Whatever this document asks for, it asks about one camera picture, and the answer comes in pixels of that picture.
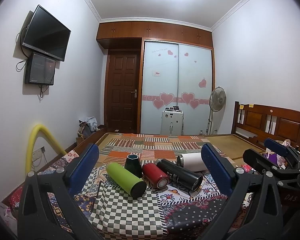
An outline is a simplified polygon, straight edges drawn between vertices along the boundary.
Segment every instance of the fan head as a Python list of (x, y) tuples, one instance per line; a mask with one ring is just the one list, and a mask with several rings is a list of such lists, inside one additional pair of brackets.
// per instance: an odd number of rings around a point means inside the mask
[(213, 112), (220, 111), (226, 103), (226, 93), (221, 87), (217, 87), (210, 95), (209, 105)]

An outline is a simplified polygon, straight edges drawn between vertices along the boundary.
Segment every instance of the door frame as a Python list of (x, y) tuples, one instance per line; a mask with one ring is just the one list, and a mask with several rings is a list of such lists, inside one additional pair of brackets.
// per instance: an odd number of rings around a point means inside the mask
[[(107, 95), (108, 95), (108, 78), (109, 78), (109, 64), (110, 64), (110, 56), (112, 52), (118, 52), (118, 51), (141, 51), (140, 49), (109, 49), (108, 55), (107, 55), (107, 63), (106, 63), (106, 76), (105, 76), (105, 92), (104, 92), (104, 102), (103, 102), (103, 122), (106, 127), (108, 127), (108, 120), (107, 120)], [(139, 96), (137, 97), (137, 107), (139, 106)]]
[(142, 99), (142, 78), (143, 78), (143, 63), (144, 63), (144, 55), (145, 55), (145, 42), (146, 41), (159, 41), (159, 42), (167, 42), (167, 43), (176, 43), (176, 44), (186, 44), (191, 45), (195, 47), (201, 47), (205, 49), (211, 50), (211, 57), (212, 57), (212, 91), (215, 89), (215, 62), (214, 62), (214, 49), (213, 47), (196, 44), (196, 43), (190, 43), (190, 42), (180, 42), (180, 41), (174, 41), (174, 40), (167, 40), (167, 39), (159, 39), (159, 38), (142, 38), (141, 43), (141, 55), (140, 55), (140, 70), (139, 70), (139, 84), (138, 84), (138, 110), (137, 110), (137, 133), (140, 133), (141, 129), (141, 99)]

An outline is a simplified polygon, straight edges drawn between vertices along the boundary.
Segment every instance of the black thermos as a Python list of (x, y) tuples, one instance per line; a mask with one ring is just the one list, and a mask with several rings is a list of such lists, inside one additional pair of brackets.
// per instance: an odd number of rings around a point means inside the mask
[(156, 161), (157, 167), (166, 173), (171, 180), (181, 184), (189, 190), (195, 191), (201, 185), (203, 176), (178, 165), (166, 159), (158, 159)]

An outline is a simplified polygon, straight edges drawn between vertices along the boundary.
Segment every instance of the television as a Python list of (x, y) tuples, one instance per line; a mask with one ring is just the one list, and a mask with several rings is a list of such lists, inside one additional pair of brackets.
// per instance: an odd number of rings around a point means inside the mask
[(22, 46), (55, 60), (65, 61), (71, 31), (38, 5)]

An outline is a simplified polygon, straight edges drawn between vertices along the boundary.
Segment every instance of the wooden door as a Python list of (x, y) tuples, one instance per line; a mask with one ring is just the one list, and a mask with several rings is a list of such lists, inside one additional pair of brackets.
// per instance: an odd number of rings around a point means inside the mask
[(113, 38), (129, 37), (131, 22), (115, 22)]
[(97, 39), (112, 38), (114, 23), (100, 23), (98, 28)]
[(179, 24), (168, 24), (167, 25), (167, 39), (175, 41), (183, 41), (182, 35), (183, 26)]
[(149, 22), (149, 38), (165, 39), (167, 36), (167, 23)]
[(183, 41), (199, 44), (198, 29), (183, 26)]
[(148, 37), (149, 22), (131, 22), (130, 37)]
[(213, 47), (212, 33), (205, 30), (198, 30), (199, 32), (199, 44)]
[(137, 132), (137, 94), (140, 52), (110, 51), (106, 78), (106, 124), (108, 131)]

